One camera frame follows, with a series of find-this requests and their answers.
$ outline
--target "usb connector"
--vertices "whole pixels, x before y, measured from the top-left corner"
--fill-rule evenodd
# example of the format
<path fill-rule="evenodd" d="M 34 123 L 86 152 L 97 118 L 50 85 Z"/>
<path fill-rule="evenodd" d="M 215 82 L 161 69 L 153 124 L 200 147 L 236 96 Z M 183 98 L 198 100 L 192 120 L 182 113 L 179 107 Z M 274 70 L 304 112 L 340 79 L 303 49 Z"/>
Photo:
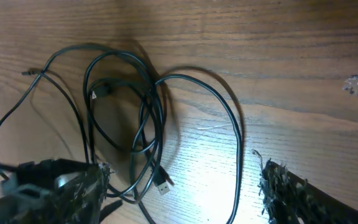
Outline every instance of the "usb connector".
<path fill-rule="evenodd" d="M 169 192 L 169 187 L 168 187 L 167 182 L 164 182 L 164 183 L 158 185 L 157 188 L 161 195 L 165 195 L 166 193 Z"/>
<path fill-rule="evenodd" d="M 161 195 L 165 195 L 169 192 L 169 187 L 165 174 L 167 173 L 165 172 L 164 168 L 160 167 L 153 180 L 154 185 L 158 188 L 158 191 Z"/>
<path fill-rule="evenodd" d="M 103 84 L 96 87 L 92 92 L 92 99 L 108 96 L 112 92 L 111 86 Z"/>

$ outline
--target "wooden table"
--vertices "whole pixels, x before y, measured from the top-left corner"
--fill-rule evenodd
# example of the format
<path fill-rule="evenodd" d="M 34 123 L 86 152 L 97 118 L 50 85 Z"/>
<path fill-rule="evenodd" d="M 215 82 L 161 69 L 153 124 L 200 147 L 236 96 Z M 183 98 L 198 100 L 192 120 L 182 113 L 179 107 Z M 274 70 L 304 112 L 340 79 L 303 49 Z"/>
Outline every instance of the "wooden table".
<path fill-rule="evenodd" d="M 261 215 L 259 160 L 252 149 L 358 209 L 358 91 L 343 90 L 345 81 L 358 75 L 358 1 L 0 0 L 0 118 L 34 79 L 20 72 L 42 67 L 60 48 L 95 42 L 136 52 L 133 40 L 158 72 L 179 65 L 203 67 L 237 95 L 245 116 L 246 153 L 236 223 L 268 219 Z M 72 52 L 51 67 L 68 83 L 82 112 L 84 69 L 97 54 Z M 179 72 L 229 98 L 215 79 Z M 132 73 L 106 59 L 93 76 Z M 167 83 L 176 115 L 165 130 L 162 165 L 175 186 L 163 197 L 152 187 L 145 206 L 157 223 L 224 223 L 235 182 L 230 121 L 206 90 L 186 81 Z M 103 127 L 127 145 L 139 104 L 126 99 L 126 93 L 119 95 L 106 98 L 96 111 Z M 124 180 L 128 158 L 97 140 Z M 63 96 L 42 81 L 32 99 L 2 126 L 0 161 L 58 157 L 84 160 L 80 132 Z M 104 223 L 145 219 L 138 207 L 125 204 Z"/>

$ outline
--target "small connector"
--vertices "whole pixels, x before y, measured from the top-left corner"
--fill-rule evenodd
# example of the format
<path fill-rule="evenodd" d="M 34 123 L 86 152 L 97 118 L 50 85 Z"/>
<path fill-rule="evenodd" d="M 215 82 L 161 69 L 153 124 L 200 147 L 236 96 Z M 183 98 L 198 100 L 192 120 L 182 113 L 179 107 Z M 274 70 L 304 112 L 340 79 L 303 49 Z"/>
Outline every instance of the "small connector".
<path fill-rule="evenodd" d="M 103 84 L 96 87 L 92 92 L 92 99 L 105 97 L 112 92 L 111 86 L 108 84 Z"/>
<path fill-rule="evenodd" d="M 157 188 L 161 195 L 165 195 L 166 193 L 169 192 L 169 187 L 168 187 L 167 182 L 164 182 L 164 183 L 158 185 Z"/>
<path fill-rule="evenodd" d="M 40 72 L 39 69 L 36 68 L 30 68 L 28 71 L 22 72 L 22 75 L 30 76 L 30 75 L 36 75 Z"/>
<path fill-rule="evenodd" d="M 169 187 L 167 184 L 167 179 L 165 178 L 165 174 L 165 170 L 160 167 L 153 180 L 154 185 L 158 188 L 158 191 L 161 195 L 165 195 L 169 192 Z"/>

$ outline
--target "wood grain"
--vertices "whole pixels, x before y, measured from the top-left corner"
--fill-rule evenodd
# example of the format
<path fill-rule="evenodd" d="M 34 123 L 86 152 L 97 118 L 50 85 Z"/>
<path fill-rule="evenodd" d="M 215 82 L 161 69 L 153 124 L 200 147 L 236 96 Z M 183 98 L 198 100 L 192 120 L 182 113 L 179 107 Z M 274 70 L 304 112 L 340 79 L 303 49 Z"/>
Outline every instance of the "wood grain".
<path fill-rule="evenodd" d="M 20 72 L 42 67 L 60 48 L 96 42 L 136 51 L 132 40 L 158 72 L 204 67 L 237 95 L 246 118 L 246 154 L 236 223 L 268 219 L 260 214 L 259 164 L 251 149 L 358 209 L 358 95 L 342 90 L 344 81 L 358 74 L 358 1 L 0 0 L 0 118 L 33 79 Z M 82 112 L 83 73 L 96 55 L 71 52 L 52 65 Z M 133 72 L 109 58 L 98 64 L 94 77 Z M 179 72 L 204 80 L 229 99 L 211 77 Z M 157 223 L 224 223 L 232 207 L 236 157 L 228 117 L 206 90 L 181 80 L 167 83 L 177 117 L 166 128 L 162 165 L 175 186 L 164 197 L 152 188 L 145 206 Z M 125 144 L 132 126 L 116 121 L 135 125 L 137 101 L 118 99 L 112 96 L 96 110 L 106 128 L 126 136 Z M 125 170 L 125 157 L 98 141 L 106 159 Z M 2 162 L 83 160 L 82 152 L 73 113 L 46 82 L 32 104 L 26 100 L 0 130 Z M 104 223 L 124 222 L 145 219 L 136 206 L 125 204 Z"/>

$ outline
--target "tangled cable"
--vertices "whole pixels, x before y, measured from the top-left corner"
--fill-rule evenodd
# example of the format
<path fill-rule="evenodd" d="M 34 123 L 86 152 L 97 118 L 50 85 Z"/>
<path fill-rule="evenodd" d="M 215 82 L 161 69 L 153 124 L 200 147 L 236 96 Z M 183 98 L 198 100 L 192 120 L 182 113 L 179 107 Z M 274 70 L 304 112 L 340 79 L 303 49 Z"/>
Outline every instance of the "tangled cable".
<path fill-rule="evenodd" d="M 83 80 L 83 98 L 86 105 L 86 111 L 87 116 L 86 119 L 88 120 L 88 138 L 86 136 L 85 127 L 82 122 L 82 119 L 80 117 L 80 114 L 78 113 L 78 110 L 76 109 L 76 106 L 74 102 L 71 100 L 71 98 L 68 96 L 68 94 L 57 84 L 54 80 L 52 80 L 48 75 L 45 74 L 45 72 L 48 71 L 48 68 L 50 64 L 55 60 L 55 58 L 61 54 L 64 54 L 67 51 L 71 50 L 101 50 L 104 53 L 97 56 L 89 65 L 88 68 L 85 71 L 84 80 Z M 125 80 L 121 80 L 118 78 L 101 78 L 99 80 L 94 81 L 91 83 L 88 87 L 88 80 L 90 77 L 90 73 L 93 69 L 93 67 L 97 64 L 98 61 L 101 59 L 114 55 L 123 61 L 129 63 L 132 65 L 136 70 L 137 73 L 142 77 L 143 83 L 139 82 L 128 82 Z M 163 105 L 160 100 L 160 97 L 157 93 L 157 86 L 163 84 L 166 80 L 171 78 L 181 78 L 184 80 L 191 81 L 193 83 L 198 84 L 199 86 L 202 86 L 203 88 L 210 91 L 223 105 L 224 109 L 229 115 L 229 118 L 231 120 L 231 123 L 233 125 L 233 130 L 236 135 L 237 139 L 237 165 L 236 165 L 236 189 L 235 189 L 235 195 L 234 195 L 234 205 L 231 212 L 231 215 L 229 217 L 229 220 L 227 223 L 232 223 L 234 221 L 234 217 L 236 216 L 239 199 L 240 199 L 240 189 L 241 189 L 241 177 L 242 177 L 242 164 L 243 164 L 243 145 L 242 145 L 242 138 L 241 132 L 239 129 L 239 125 L 237 123 L 236 117 L 234 116 L 232 110 L 230 109 L 229 105 L 226 103 L 224 98 L 211 86 L 208 84 L 195 79 L 193 77 L 190 77 L 188 75 L 182 75 L 182 74 L 170 74 L 164 77 L 161 77 L 158 80 L 154 80 L 151 76 L 151 72 L 149 68 L 146 66 L 146 63 L 143 62 L 142 59 L 139 57 L 136 57 L 133 53 L 123 51 L 123 50 L 115 50 L 110 47 L 105 47 L 102 45 L 96 45 L 96 44 L 81 44 L 81 45 L 72 45 L 70 47 L 66 47 L 64 49 L 59 50 L 58 52 L 55 52 L 47 61 L 45 66 L 42 70 L 39 71 L 29 71 L 22 73 L 23 75 L 36 75 L 35 80 L 31 83 L 30 87 L 25 91 L 21 99 L 13 106 L 11 110 L 9 110 L 0 120 L 0 127 L 3 124 L 3 122 L 6 120 L 6 118 L 15 111 L 19 105 L 25 100 L 26 96 L 31 92 L 31 90 L 36 86 L 36 84 L 40 81 L 41 78 L 47 79 L 51 84 L 53 84 L 58 90 L 64 95 L 64 97 L 69 102 L 72 110 L 75 113 L 77 122 L 80 126 L 81 130 L 81 136 L 83 141 L 83 147 L 85 152 L 85 161 L 87 163 L 91 162 L 95 163 L 95 149 L 94 149 L 94 139 L 93 139 L 93 131 L 94 128 L 107 140 L 108 143 L 110 143 L 114 148 L 116 148 L 119 151 L 123 151 L 124 149 L 116 144 L 99 126 L 98 122 L 95 120 L 95 117 L 92 112 L 92 93 L 95 89 L 98 87 L 101 87 L 103 85 L 108 85 L 112 89 L 119 88 L 119 87 L 128 87 L 130 88 L 142 101 L 139 109 L 139 128 L 136 132 L 134 142 L 132 144 L 131 148 L 131 159 L 130 159 L 130 180 L 131 185 L 122 191 L 119 191 L 115 189 L 112 185 L 108 185 L 108 189 L 111 191 L 111 194 L 108 194 L 108 197 L 119 197 L 123 200 L 125 200 L 128 203 L 132 204 L 139 204 L 140 209 L 142 210 L 143 214 L 145 215 L 146 219 L 149 221 L 149 223 L 155 223 L 147 210 L 145 209 L 142 198 L 150 188 L 152 182 L 154 181 L 154 178 L 156 175 L 159 174 L 160 171 L 164 172 L 163 168 L 160 166 L 160 161 L 162 158 L 162 146 L 163 146 L 163 129 L 165 126 L 165 121 L 167 118 L 167 112 L 163 110 Z M 148 121 L 149 117 L 151 117 L 153 124 L 154 124 L 154 131 L 155 136 L 153 140 L 150 142 L 147 142 L 145 138 L 144 133 L 144 127 L 146 122 Z M 88 155 L 88 146 L 87 142 L 89 143 L 89 151 L 90 151 L 90 157 Z M 141 144 L 142 149 L 136 150 L 136 146 L 138 143 Z M 142 171 L 140 172 L 139 176 L 135 178 L 135 162 L 134 162 L 134 156 L 137 154 L 145 154 L 145 157 L 147 158 L 147 162 L 143 166 Z M 147 169 L 151 168 L 152 173 L 145 185 L 145 187 L 140 191 L 140 193 L 137 191 L 137 185 L 144 177 L 145 173 L 147 172 Z M 2 170 L 0 170 L 0 175 L 4 179 L 9 179 L 6 174 Z M 127 196 L 127 193 L 130 191 L 133 191 L 133 200 L 129 199 Z"/>

